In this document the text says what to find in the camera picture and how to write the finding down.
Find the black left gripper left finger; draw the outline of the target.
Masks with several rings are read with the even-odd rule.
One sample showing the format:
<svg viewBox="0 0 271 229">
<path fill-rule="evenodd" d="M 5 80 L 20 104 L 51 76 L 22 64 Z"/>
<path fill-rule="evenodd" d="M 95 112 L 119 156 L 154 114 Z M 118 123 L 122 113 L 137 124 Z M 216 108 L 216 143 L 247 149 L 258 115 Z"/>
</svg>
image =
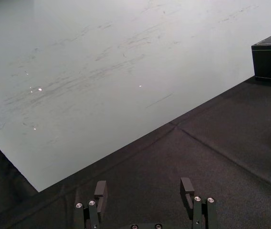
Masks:
<svg viewBox="0 0 271 229">
<path fill-rule="evenodd" d="M 94 191 L 94 198 L 86 203 L 78 202 L 74 205 L 75 229 L 99 229 L 108 198 L 107 182 L 98 181 Z"/>
</svg>

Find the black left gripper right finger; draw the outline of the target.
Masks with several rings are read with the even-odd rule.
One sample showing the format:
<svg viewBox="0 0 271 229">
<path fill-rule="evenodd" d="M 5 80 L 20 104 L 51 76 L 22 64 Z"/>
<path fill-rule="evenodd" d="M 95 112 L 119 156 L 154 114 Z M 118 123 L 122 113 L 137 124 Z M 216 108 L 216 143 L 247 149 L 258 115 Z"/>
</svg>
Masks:
<svg viewBox="0 0 271 229">
<path fill-rule="evenodd" d="M 217 228 L 216 200 L 213 197 L 196 195 L 191 180 L 187 177 L 180 179 L 180 196 L 188 218 L 192 221 L 192 229 Z"/>
</svg>

